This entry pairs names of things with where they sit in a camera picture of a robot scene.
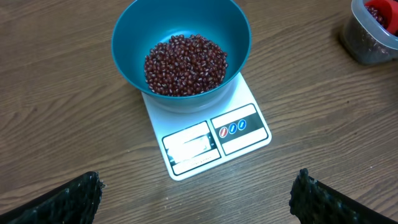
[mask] adzuki bean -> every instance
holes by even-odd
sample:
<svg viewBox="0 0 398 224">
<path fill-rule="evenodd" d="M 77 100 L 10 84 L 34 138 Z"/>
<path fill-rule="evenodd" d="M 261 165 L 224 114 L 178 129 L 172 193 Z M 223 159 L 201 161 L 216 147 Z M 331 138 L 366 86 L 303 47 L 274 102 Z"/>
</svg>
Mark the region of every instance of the adzuki bean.
<svg viewBox="0 0 398 224">
<path fill-rule="evenodd" d="M 227 53 L 200 34 L 172 36 L 145 57 L 146 83 L 166 96 L 191 96 L 218 87 L 226 75 Z"/>
</svg>

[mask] red lid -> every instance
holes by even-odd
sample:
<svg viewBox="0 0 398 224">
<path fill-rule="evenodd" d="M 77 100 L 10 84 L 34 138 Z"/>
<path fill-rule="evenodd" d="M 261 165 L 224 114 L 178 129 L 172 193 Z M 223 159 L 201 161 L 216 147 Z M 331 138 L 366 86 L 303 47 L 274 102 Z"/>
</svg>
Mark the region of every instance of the red lid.
<svg viewBox="0 0 398 224">
<path fill-rule="evenodd" d="M 375 7 L 387 20 L 386 30 L 391 34 L 398 32 L 398 2 L 395 0 L 371 0 L 365 6 Z"/>
</svg>

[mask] wood grain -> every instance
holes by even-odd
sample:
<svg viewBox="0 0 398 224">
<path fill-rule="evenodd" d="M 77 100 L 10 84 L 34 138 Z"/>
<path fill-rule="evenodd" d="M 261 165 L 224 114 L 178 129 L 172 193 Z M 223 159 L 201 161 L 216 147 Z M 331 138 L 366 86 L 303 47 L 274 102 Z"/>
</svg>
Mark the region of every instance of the wood grain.
<svg viewBox="0 0 398 224">
<path fill-rule="evenodd" d="M 183 182 L 113 64 L 130 3 L 0 1 L 0 213 L 96 170 L 108 188 L 95 223 L 298 223 L 289 191 L 307 167 L 398 221 L 398 63 L 345 52 L 350 1 L 237 0 L 253 34 L 243 75 L 273 139 Z"/>
</svg>

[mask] kitchen scale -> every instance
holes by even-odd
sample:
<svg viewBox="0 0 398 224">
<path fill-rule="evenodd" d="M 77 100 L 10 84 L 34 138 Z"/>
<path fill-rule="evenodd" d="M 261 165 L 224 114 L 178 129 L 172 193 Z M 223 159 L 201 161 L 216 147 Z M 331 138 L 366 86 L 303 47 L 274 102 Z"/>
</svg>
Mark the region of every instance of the kitchen scale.
<svg viewBox="0 0 398 224">
<path fill-rule="evenodd" d="M 270 143 L 272 135 L 242 74 L 207 105 L 173 108 L 143 93 L 166 168 L 183 180 Z"/>
</svg>

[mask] black object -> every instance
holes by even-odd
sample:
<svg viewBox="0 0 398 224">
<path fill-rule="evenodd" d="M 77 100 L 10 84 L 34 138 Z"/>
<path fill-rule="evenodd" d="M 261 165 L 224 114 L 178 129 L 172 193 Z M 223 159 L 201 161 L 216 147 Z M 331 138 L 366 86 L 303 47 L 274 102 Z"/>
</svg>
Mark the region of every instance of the black object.
<svg viewBox="0 0 398 224">
<path fill-rule="evenodd" d="M 314 180 L 307 169 L 300 170 L 290 194 L 290 213 L 301 224 L 397 224 Z"/>
<path fill-rule="evenodd" d="M 93 223 L 104 187 L 97 172 L 87 172 L 21 207 L 0 215 L 0 223 Z"/>
</svg>

